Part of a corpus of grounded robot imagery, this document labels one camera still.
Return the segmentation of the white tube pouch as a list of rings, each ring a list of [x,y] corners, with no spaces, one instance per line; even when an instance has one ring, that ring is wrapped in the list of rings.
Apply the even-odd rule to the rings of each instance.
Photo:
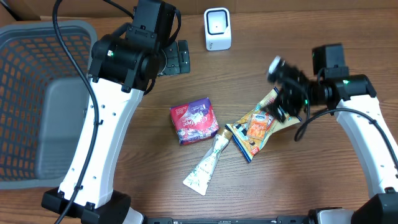
[[[224,148],[232,138],[232,132],[220,128],[214,136],[213,144],[202,160],[184,179],[183,184],[199,193],[205,195],[215,171],[216,165]]]

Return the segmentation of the red purple snack pack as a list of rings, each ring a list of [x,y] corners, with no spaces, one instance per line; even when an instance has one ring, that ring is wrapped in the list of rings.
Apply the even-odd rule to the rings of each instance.
[[[219,130],[209,98],[202,98],[170,108],[180,145],[212,138]]]

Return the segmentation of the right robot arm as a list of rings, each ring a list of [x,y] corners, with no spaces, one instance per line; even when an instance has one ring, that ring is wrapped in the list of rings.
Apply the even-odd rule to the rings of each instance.
[[[312,121],[326,114],[334,116],[359,159],[369,200],[355,211],[309,210],[303,223],[397,223],[397,143],[382,116],[376,90],[366,75],[350,75],[341,44],[315,47],[312,63],[316,80],[276,56],[267,80],[279,83],[281,89],[274,102],[262,109],[280,122],[304,110],[306,118],[295,141],[301,140]]]

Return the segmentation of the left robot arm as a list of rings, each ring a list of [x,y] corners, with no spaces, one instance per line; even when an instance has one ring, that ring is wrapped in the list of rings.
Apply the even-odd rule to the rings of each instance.
[[[75,155],[60,186],[42,198],[59,220],[144,223],[130,196],[114,190],[114,173],[131,118],[163,72],[181,25],[175,6],[139,1],[131,22],[93,44],[89,71],[81,74],[90,97]]]

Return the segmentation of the cream snack bag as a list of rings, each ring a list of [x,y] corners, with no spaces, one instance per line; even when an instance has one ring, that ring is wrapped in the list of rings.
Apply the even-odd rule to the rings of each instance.
[[[267,106],[268,104],[272,103],[279,90],[277,87],[274,87],[250,112],[246,113],[241,119],[235,121],[234,123],[226,124],[225,127],[233,134],[233,139],[237,146],[240,148],[241,152],[243,153],[244,157],[248,162],[251,162],[253,157],[261,151],[270,136],[273,133],[280,131],[281,129],[287,128],[291,125],[297,124],[302,121],[300,117],[297,116],[290,116],[289,114],[285,114],[287,119],[281,123],[278,122],[274,118],[274,122],[271,126],[271,129],[266,134],[263,140],[258,140],[254,138],[250,138],[247,136],[247,131],[249,127],[249,123],[252,117],[252,114],[266,114],[267,112],[262,111],[261,108]]]

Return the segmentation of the small orange juice carton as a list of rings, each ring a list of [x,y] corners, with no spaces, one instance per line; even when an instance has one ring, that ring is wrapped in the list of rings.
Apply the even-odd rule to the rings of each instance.
[[[252,114],[247,136],[250,138],[263,140],[271,129],[274,117],[270,114]]]

